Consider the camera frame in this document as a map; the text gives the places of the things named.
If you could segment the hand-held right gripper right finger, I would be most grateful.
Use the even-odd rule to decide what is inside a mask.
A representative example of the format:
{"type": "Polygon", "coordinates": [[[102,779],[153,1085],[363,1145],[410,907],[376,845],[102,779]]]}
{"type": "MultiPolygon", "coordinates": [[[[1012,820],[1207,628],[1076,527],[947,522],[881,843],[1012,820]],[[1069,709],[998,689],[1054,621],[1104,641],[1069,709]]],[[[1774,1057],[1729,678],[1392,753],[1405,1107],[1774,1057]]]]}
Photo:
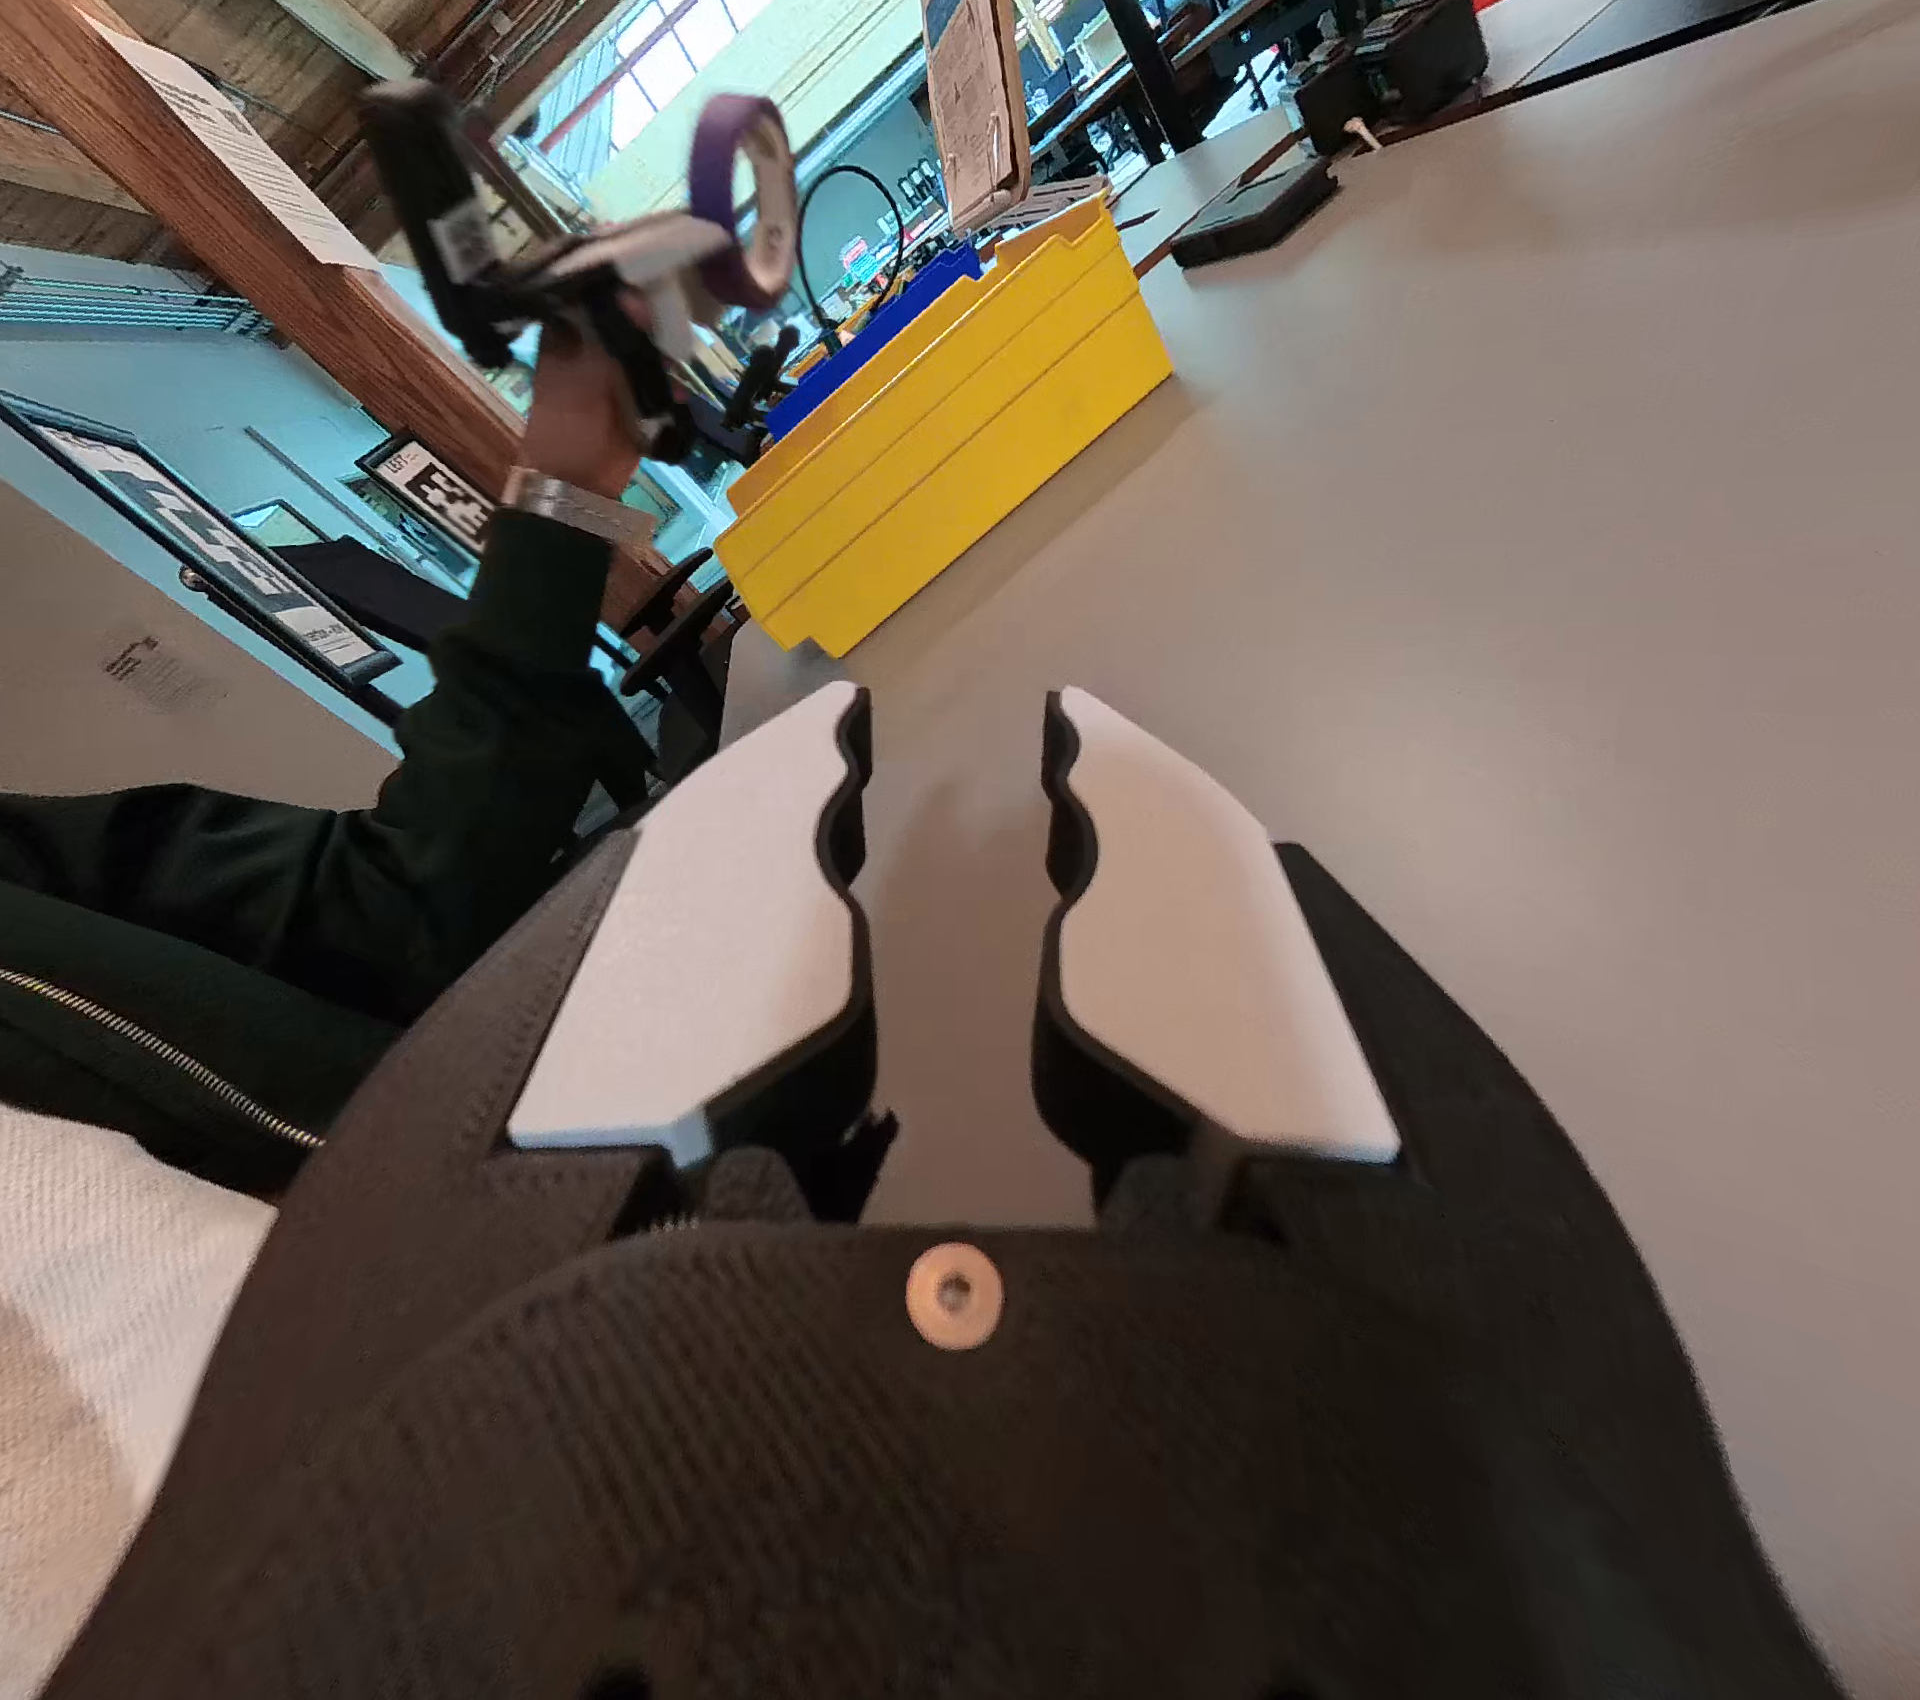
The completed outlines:
{"type": "Polygon", "coordinates": [[[1029,1080],[1090,1171],[1198,1155],[1396,1165],[1403,1134],[1281,852],[1220,780],[1065,685],[1046,698],[1029,1080]]]}

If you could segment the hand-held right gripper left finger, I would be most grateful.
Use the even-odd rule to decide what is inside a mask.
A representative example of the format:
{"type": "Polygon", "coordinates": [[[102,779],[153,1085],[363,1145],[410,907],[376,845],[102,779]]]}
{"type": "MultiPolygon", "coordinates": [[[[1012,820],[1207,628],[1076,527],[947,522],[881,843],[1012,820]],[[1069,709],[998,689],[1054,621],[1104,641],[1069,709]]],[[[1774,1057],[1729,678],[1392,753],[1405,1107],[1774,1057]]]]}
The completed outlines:
{"type": "Polygon", "coordinates": [[[869,779],[871,695],[830,678],[635,824],[508,1115],[514,1150],[804,1165],[871,1120],[869,779]]]}

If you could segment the purple tape roll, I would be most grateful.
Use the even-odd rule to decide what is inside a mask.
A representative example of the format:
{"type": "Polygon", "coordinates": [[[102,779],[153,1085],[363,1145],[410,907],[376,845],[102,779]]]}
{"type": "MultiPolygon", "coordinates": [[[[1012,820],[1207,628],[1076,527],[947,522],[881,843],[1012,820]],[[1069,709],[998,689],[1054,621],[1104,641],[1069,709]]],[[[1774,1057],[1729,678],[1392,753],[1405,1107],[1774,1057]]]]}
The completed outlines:
{"type": "Polygon", "coordinates": [[[716,92],[698,119],[685,171],[687,214],[716,232],[699,259],[707,293],[742,310],[773,310],[800,255],[802,201],[780,108],[757,94],[716,92]]]}

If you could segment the yellow plastic bin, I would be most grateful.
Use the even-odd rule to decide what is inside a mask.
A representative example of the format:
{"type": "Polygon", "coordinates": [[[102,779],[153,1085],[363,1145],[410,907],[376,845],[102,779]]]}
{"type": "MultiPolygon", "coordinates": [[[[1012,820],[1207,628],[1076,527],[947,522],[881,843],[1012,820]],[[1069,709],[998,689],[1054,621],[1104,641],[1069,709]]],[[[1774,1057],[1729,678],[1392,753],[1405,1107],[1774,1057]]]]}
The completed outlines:
{"type": "Polygon", "coordinates": [[[767,449],[715,553],[780,649],[845,657],[1169,372],[1107,198],[1081,198],[767,449]]]}

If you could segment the person's left forearm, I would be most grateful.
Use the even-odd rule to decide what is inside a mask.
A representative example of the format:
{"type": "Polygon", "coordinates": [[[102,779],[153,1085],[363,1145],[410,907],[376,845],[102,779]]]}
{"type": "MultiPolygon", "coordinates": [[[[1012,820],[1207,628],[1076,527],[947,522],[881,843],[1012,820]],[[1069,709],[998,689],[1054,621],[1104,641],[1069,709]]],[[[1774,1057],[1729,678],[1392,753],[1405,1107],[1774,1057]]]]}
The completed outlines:
{"type": "Polygon", "coordinates": [[[494,514],[401,762],[349,825],[349,870],[413,932],[490,942],[577,852],[595,794],[616,817],[647,801],[649,749],[590,663],[610,556],[575,522],[494,514]]]}

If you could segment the grey desk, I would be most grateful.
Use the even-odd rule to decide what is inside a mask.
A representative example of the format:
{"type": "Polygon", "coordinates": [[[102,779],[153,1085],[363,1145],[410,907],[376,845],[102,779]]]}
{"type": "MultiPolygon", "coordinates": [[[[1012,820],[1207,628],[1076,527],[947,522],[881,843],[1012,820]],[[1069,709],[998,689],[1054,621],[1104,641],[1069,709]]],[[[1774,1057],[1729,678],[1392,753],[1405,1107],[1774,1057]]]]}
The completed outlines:
{"type": "Polygon", "coordinates": [[[1148,271],[1169,381],[843,663],[865,1217],[1090,1217],[1028,1088],[1081,685],[1542,1093],[1853,1695],[1914,1695],[1914,74],[1914,0],[1811,0],[1358,154],[1148,271]]]}

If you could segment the person's left hand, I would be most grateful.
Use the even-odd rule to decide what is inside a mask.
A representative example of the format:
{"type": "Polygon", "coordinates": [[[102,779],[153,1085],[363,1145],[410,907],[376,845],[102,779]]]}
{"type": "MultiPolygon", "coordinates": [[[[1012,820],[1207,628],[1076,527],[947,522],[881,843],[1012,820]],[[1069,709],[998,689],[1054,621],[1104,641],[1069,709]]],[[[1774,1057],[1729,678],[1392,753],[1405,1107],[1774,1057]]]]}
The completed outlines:
{"type": "Polygon", "coordinates": [[[514,462],[622,502],[641,449],[626,371],[577,312],[546,319],[514,462]]]}

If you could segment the white paper notice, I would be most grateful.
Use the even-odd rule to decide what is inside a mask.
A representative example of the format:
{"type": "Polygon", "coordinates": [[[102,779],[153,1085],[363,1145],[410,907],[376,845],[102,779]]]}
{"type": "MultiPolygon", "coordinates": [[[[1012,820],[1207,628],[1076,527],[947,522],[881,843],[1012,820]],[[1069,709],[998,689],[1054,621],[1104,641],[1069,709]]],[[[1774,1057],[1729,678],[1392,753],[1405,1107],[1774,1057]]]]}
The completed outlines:
{"type": "Polygon", "coordinates": [[[86,23],[138,70],[183,127],[312,260],[353,272],[380,272],[374,253],[268,147],[226,89],[169,50],[112,30],[97,18],[86,23]]]}

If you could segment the blue plastic bin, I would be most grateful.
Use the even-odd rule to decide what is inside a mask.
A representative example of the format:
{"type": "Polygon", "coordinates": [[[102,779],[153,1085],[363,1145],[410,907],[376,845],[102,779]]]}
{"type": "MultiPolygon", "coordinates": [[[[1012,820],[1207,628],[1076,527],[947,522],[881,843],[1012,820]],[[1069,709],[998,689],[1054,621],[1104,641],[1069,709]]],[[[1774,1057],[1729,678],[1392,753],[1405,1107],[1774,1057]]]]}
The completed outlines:
{"type": "Polygon", "coordinates": [[[888,300],[865,319],[865,324],[840,346],[840,350],[807,367],[795,384],[782,392],[767,411],[763,427],[768,441],[780,441],[795,431],[833,392],[837,392],[857,371],[876,361],[876,355],[891,344],[914,319],[920,319],[927,306],[964,280],[980,278],[980,253],[972,239],[947,247],[942,253],[927,259],[906,287],[889,293],[888,300]]]}

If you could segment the silver mesh wristwatch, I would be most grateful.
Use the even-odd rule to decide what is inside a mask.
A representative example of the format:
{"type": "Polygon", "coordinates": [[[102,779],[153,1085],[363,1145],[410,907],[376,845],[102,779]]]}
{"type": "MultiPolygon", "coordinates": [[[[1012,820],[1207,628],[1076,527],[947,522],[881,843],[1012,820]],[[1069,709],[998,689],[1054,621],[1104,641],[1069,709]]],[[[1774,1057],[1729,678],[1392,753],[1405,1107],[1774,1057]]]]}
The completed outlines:
{"type": "Polygon", "coordinates": [[[655,517],[649,512],[628,508],[618,498],[584,488],[528,465],[514,465],[508,471],[499,506],[528,517],[553,520],[569,531],[604,539],[608,544],[647,544],[655,531],[655,517]]]}

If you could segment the small framed marker sign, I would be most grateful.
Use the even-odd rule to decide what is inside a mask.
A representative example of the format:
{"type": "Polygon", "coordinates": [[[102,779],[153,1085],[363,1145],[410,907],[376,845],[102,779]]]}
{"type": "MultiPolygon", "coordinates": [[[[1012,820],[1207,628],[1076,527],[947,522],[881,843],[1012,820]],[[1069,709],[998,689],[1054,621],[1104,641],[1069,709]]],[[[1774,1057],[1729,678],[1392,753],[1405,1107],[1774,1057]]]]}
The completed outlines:
{"type": "Polygon", "coordinates": [[[395,433],[356,457],[356,467],[413,522],[458,546],[484,553],[495,501],[414,433],[395,433]]]}

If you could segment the black office chair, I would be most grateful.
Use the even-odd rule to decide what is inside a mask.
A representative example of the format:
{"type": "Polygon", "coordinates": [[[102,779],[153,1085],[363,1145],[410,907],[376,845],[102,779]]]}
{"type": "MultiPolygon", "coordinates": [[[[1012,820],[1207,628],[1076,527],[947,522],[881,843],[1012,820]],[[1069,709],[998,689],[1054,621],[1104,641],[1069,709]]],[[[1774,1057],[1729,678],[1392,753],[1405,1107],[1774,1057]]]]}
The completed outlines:
{"type": "MultiPolygon", "coordinates": [[[[350,620],[419,653],[467,613],[453,591],[357,539],[287,546],[284,557],[350,620]]],[[[698,549],[667,568],[610,639],[618,667],[604,689],[610,712],[598,721],[604,731],[599,762],[610,769],[598,788],[615,812],[643,806],[719,748],[719,664],[748,613],[729,579],[690,588],[712,557],[709,549],[698,549]]]]}

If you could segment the brown board on white stand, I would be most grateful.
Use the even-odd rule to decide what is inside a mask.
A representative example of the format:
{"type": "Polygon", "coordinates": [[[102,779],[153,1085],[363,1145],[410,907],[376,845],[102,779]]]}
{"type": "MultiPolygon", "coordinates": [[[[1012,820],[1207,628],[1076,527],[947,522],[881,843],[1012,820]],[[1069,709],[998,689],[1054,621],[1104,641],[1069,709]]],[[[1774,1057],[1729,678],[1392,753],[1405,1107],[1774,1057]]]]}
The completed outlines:
{"type": "Polygon", "coordinates": [[[1035,178],[1012,0],[920,0],[927,124],[955,232],[1042,223],[1069,201],[1110,198],[1095,165],[1035,178]]]}

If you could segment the large framed poster sign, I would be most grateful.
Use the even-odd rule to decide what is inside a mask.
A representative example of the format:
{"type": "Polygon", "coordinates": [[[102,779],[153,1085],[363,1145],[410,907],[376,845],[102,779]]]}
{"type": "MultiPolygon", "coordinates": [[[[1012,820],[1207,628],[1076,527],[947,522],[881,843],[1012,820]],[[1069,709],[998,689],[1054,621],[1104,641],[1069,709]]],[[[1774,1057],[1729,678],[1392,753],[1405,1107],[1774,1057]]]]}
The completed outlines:
{"type": "Polygon", "coordinates": [[[238,528],[127,431],[8,392],[3,414],[14,433],[153,539],[205,600],[318,678],[361,698],[395,671],[398,657],[369,628],[238,528]]]}

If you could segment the dark green zip jacket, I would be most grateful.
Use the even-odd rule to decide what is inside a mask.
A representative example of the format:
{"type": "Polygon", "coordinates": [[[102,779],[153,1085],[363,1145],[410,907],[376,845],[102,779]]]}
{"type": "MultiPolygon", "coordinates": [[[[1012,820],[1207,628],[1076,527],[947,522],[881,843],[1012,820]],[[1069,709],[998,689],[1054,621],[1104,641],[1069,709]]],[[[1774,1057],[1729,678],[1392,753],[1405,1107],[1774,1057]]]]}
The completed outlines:
{"type": "Polygon", "coordinates": [[[5,1108],[272,1202],[513,920],[484,870],[393,799],[6,792],[5,1108]]]}

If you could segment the flat black device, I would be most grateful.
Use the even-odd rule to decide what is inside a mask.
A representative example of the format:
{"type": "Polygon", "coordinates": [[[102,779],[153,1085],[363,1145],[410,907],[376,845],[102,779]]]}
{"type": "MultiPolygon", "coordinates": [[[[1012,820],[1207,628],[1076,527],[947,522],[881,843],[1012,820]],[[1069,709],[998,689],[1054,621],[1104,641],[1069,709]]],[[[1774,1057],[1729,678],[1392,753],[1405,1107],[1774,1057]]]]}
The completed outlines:
{"type": "Polygon", "coordinates": [[[1196,214],[1173,238],[1167,255],[1188,272],[1277,247],[1336,191],[1339,175],[1326,154],[1263,173],[1196,214]]]}

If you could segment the black charger box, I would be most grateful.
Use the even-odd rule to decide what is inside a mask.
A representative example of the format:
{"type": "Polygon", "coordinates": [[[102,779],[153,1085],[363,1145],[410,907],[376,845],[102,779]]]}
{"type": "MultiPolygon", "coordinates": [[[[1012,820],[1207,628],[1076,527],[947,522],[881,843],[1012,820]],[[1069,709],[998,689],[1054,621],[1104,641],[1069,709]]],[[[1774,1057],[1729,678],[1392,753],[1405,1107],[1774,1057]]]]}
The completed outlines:
{"type": "Polygon", "coordinates": [[[1416,125],[1481,81],[1488,50],[1474,0],[1400,0],[1366,23],[1354,58],[1359,119],[1416,125]]]}
{"type": "Polygon", "coordinates": [[[1379,147],[1376,94],[1349,40],[1329,37],[1296,64],[1291,101],[1317,157],[1330,158],[1353,147],[1379,147]]]}

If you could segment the wooden support post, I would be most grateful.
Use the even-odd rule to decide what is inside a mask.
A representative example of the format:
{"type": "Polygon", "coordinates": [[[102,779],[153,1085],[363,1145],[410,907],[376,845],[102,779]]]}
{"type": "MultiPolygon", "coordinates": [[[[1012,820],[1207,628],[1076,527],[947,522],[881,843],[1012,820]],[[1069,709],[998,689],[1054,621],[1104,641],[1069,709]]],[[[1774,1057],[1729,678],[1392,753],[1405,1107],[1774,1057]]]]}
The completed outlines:
{"type": "MultiPolygon", "coordinates": [[[[500,498],[526,419],[414,317],[385,272],[312,260],[88,18],[124,33],[102,0],[3,0],[5,77],[374,419],[418,433],[500,498]]],[[[615,613],[652,583],[646,546],[615,544],[615,613]]]]}

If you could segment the wall-mounted metal rails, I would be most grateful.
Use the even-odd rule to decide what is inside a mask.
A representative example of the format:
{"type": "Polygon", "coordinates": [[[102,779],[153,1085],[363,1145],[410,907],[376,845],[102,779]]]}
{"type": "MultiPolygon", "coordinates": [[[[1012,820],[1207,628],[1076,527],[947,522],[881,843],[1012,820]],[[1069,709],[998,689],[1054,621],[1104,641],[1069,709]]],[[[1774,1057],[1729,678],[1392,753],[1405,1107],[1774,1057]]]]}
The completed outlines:
{"type": "Polygon", "coordinates": [[[251,300],[198,287],[124,280],[57,280],[3,264],[3,327],[42,334],[132,334],[275,342],[251,300]]]}

